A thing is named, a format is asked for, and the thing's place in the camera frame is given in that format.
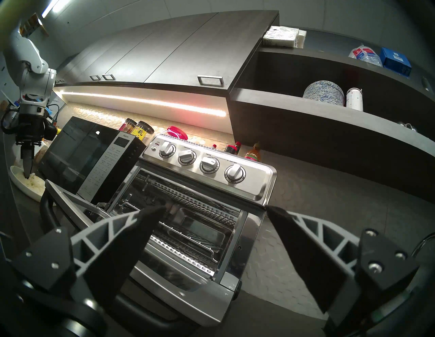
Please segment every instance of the ceiling light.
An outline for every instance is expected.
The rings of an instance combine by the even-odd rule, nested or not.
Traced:
[[[42,12],[42,18],[45,19],[47,14],[53,9],[54,5],[57,4],[59,0],[51,0],[50,4],[47,6],[44,12]]]
[[[53,7],[53,12],[57,13],[64,8],[70,0],[59,0],[59,2]]]
[[[128,100],[130,102],[139,102],[139,103],[147,103],[147,104],[153,104],[153,105],[160,105],[162,107],[171,107],[171,108],[183,109],[183,110],[194,111],[194,112],[199,112],[199,113],[206,113],[208,115],[214,115],[214,116],[219,116],[219,117],[225,117],[227,115],[227,113],[225,111],[222,111],[222,110],[200,108],[200,107],[194,107],[193,105],[186,105],[186,104],[178,104],[178,103],[171,103],[171,102],[162,102],[160,100],[146,100],[146,99],[143,99],[143,98],[135,98],[135,97],[102,95],[100,93],[75,93],[75,92],[61,91],[60,94],[61,95],[77,95],[77,96],[113,98],[113,99],[116,99],[116,100]]]

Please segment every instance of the plastic bag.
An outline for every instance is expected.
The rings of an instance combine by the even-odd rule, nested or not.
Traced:
[[[382,67],[381,58],[371,48],[364,45],[352,49],[349,57]]]

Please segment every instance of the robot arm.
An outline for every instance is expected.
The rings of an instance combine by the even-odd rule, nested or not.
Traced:
[[[56,80],[56,70],[48,67],[32,41],[21,36],[19,26],[12,31],[3,54],[9,75],[20,89],[18,126],[5,132],[16,134],[16,144],[21,145],[24,176],[28,178],[35,145],[41,145],[43,138],[53,140],[56,136],[56,127],[44,118],[44,110]]]

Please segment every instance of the black microwave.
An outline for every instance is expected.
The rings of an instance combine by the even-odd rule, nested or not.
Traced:
[[[42,157],[39,171],[93,204],[109,202],[144,150],[134,135],[71,117]]]

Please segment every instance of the stack of plates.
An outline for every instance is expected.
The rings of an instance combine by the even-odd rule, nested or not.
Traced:
[[[317,81],[311,83],[302,96],[310,100],[319,100],[321,102],[344,106],[345,95],[341,88],[330,81]]]

